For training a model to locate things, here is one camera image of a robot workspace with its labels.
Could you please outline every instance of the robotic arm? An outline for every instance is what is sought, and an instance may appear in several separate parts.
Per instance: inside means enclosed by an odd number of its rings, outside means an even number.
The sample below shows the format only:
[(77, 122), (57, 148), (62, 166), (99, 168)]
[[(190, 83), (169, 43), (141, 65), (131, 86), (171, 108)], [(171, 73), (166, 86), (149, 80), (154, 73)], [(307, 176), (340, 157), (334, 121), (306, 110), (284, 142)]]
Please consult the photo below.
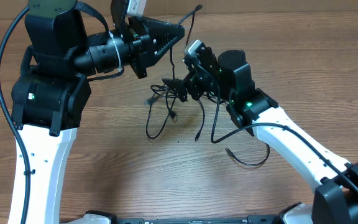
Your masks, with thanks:
[(228, 50), (218, 59), (200, 40), (185, 50), (189, 74), (184, 80), (164, 80), (179, 99), (190, 94), (199, 100), (204, 93), (226, 100), (227, 112), (239, 128), (272, 146), (307, 181), (314, 193), (314, 204), (296, 206), (282, 216), (284, 223), (358, 223), (358, 163), (335, 155), (298, 127), (278, 103), (255, 89), (250, 65), (242, 50)]
[[(182, 26), (141, 17), (144, 6), (141, 0), (113, 0), (116, 29), (109, 30), (104, 18), (85, 3), (29, 0), (25, 26), (32, 45), (25, 52), (21, 76), (12, 89), (12, 121), (27, 153), (22, 153), (18, 139), (9, 223), (58, 223), (65, 166), (91, 94), (88, 76), (118, 69), (117, 74), (99, 79), (114, 78), (122, 75), (123, 66), (130, 65), (138, 78), (144, 78), (146, 68), (155, 65), (183, 38)], [(80, 11), (99, 19), (105, 31), (87, 36)], [(32, 57), (36, 65), (30, 65)], [(296, 205), (280, 217), (273, 216), (271, 223), (358, 223), (358, 163), (352, 165), (320, 145), (276, 101), (255, 89), (243, 51), (224, 52), (217, 60), (211, 48), (196, 40), (186, 48), (184, 62), (190, 71), (184, 80), (164, 80), (179, 99), (185, 101), (190, 94), (198, 100), (209, 93), (218, 101), (228, 101), (226, 109), (239, 128), (237, 132), (245, 129), (271, 145), (314, 192), (313, 207)], [(23, 174), (26, 168), (22, 160), (27, 157), (31, 171)], [(30, 188), (28, 176), (32, 180)], [(341, 187), (349, 191), (344, 193)], [(23, 222), (26, 197), (29, 209)], [(251, 223), (253, 218), (244, 220)], [(111, 214), (88, 211), (72, 223), (108, 224), (120, 220)]]

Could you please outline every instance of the cable clip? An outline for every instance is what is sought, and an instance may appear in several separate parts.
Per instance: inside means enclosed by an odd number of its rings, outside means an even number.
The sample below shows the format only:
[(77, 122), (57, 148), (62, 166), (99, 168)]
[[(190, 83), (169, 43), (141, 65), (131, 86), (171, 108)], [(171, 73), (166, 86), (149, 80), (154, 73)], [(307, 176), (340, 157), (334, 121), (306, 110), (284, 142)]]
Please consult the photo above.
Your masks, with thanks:
[(34, 175), (35, 174), (35, 170), (32, 171), (24, 171), (24, 175)]
[(118, 72), (121, 72), (122, 67), (121, 67), (121, 56), (119, 55), (119, 51), (117, 48), (117, 44), (116, 44), (116, 40), (114, 40), (114, 35), (112, 34), (112, 32), (109, 31), (109, 35), (110, 38), (112, 39), (112, 42), (114, 44), (114, 47), (116, 48), (116, 52), (117, 52), (117, 56), (118, 56), (118, 63), (119, 63), (119, 68), (118, 68)]

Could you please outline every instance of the black plastic housing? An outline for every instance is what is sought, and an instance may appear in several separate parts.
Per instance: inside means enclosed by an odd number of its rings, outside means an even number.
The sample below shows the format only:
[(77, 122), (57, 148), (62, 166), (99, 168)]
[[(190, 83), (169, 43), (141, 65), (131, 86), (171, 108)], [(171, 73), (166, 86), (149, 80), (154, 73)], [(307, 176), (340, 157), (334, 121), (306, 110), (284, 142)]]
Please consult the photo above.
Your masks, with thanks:
[(122, 34), (124, 42), (127, 43), (133, 41), (132, 34), (128, 30), (128, 26), (125, 20), (127, 16), (128, 7), (129, 0), (113, 0), (111, 1), (110, 5), (112, 22), (118, 32)]
[[(348, 164), (344, 172), (358, 187), (358, 163)], [(312, 220), (314, 224), (355, 224), (358, 223), (358, 196), (339, 177), (322, 180), (314, 193)]]
[(77, 0), (29, 0), (25, 27), (43, 75), (74, 78), (72, 56), (84, 49), (86, 32)]
[(49, 135), (78, 128), (91, 88), (85, 75), (76, 80), (54, 78), (31, 72), (21, 76), (12, 89), (12, 120), (18, 129), (24, 124), (46, 127)]
[(121, 66), (131, 65), (138, 78), (145, 78), (146, 68), (154, 66), (185, 36), (182, 26), (169, 22), (147, 17), (130, 17), (128, 20), (129, 25), (117, 27), (116, 24), (116, 30), (112, 32), (116, 45), (109, 39), (106, 45), (89, 47), (85, 53), (77, 55), (74, 59), (76, 70), (86, 75), (111, 72), (119, 67), (118, 51)]
[[(255, 89), (243, 50), (228, 50), (216, 60), (212, 49), (201, 43), (194, 52), (186, 55), (185, 63), (190, 73), (184, 81), (192, 98), (199, 100), (205, 92), (217, 96), (218, 82), (220, 98), (230, 101), (231, 106), (226, 109), (238, 128), (252, 124), (252, 120), (257, 120), (263, 111), (278, 107), (278, 103), (261, 89)], [(254, 135), (252, 129), (247, 131)]]

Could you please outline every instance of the white arm link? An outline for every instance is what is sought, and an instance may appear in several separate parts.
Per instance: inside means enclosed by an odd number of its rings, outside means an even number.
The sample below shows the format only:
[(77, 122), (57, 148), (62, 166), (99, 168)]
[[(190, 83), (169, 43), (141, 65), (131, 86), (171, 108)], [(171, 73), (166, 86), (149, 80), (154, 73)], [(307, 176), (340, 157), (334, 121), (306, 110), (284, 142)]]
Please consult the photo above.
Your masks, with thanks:
[[(57, 224), (66, 163), (77, 129), (64, 130), (59, 137), (51, 137), (47, 128), (25, 125), (19, 133), (27, 149), (30, 168), (35, 170), (35, 174), (31, 175), (26, 223)], [(8, 224), (21, 222), (24, 203), (24, 163), (17, 143), (16, 148), (16, 176)]]
[[(253, 123), (276, 123), (290, 127), (294, 131), (301, 134), (341, 172), (346, 170), (346, 166), (344, 164), (348, 163), (348, 160), (337, 156), (314, 140), (310, 135), (297, 126), (281, 107), (270, 108), (264, 111), (259, 114), (259, 119), (253, 121)], [(314, 190), (321, 185), (320, 180), (323, 177), (332, 179), (337, 176), (335, 171), (327, 165), (324, 165), (324, 162), (294, 134), (281, 128), (271, 126), (258, 126), (254, 127), (253, 130), (255, 136), (259, 140), (274, 148), (296, 169), (296, 171), (299, 172), (299, 174), (309, 184), (313, 193)]]

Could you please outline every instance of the wooden table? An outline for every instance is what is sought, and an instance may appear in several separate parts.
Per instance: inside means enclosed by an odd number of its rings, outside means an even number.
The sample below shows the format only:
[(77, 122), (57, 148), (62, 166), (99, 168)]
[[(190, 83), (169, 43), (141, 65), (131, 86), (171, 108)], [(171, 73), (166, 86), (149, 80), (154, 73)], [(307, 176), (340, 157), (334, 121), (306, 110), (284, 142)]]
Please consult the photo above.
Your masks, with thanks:
[[(0, 41), (10, 23), (0, 21)], [(103, 30), (94, 19), (86, 18), (85, 26), (88, 34)], [(216, 55), (245, 50), (258, 87), (328, 149), (358, 161), (358, 12), (203, 15), (196, 18), (192, 39), (201, 39)], [(20, 23), (1, 70), (8, 108), (29, 44)], [(184, 42), (174, 48), (178, 77), (187, 74), (180, 62), (183, 48)], [(277, 213), (299, 201), (312, 203), (306, 182), (275, 151), (257, 169), (227, 156), (225, 147), (247, 162), (263, 159), (264, 144), (247, 133), (211, 144), (215, 105), (207, 100), (206, 125), (198, 142), (194, 138), (202, 113), (195, 101), (177, 103), (178, 122), (169, 121), (160, 138), (147, 139), (144, 101), (151, 96), (149, 86), (161, 83), (170, 71), (164, 57), (143, 80), (128, 67), (120, 78), (91, 84), (93, 93), (67, 164), (62, 221), (89, 209), (122, 218), (201, 218)], [(150, 132), (159, 130), (166, 112), (163, 102), (155, 105)], [(223, 110), (216, 135), (233, 129)], [(14, 138), (0, 109), (0, 223), (9, 215), (15, 163)]]

